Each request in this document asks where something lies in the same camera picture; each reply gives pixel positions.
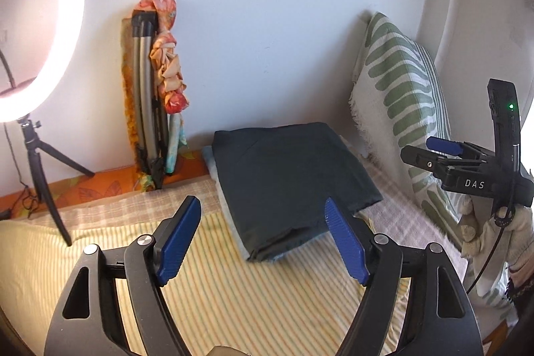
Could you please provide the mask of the right hand gloved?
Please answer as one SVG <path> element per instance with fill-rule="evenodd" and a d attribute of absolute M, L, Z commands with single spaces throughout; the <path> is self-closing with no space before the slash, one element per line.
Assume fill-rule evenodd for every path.
<path fill-rule="evenodd" d="M 533 213 L 528 207 L 516 204 L 515 216 L 505 228 L 499 227 L 493 218 L 489 218 L 483 225 L 479 224 L 473 200 L 467 195 L 460 202 L 460 214 L 462 255 L 473 260 L 477 272 L 482 269 L 501 231 L 501 242 L 506 237 L 509 237 L 509 241 L 501 245 L 502 254 L 498 253 L 499 248 L 494 251 L 492 259 L 498 260 L 499 267 L 507 262 L 515 273 L 533 262 Z"/>

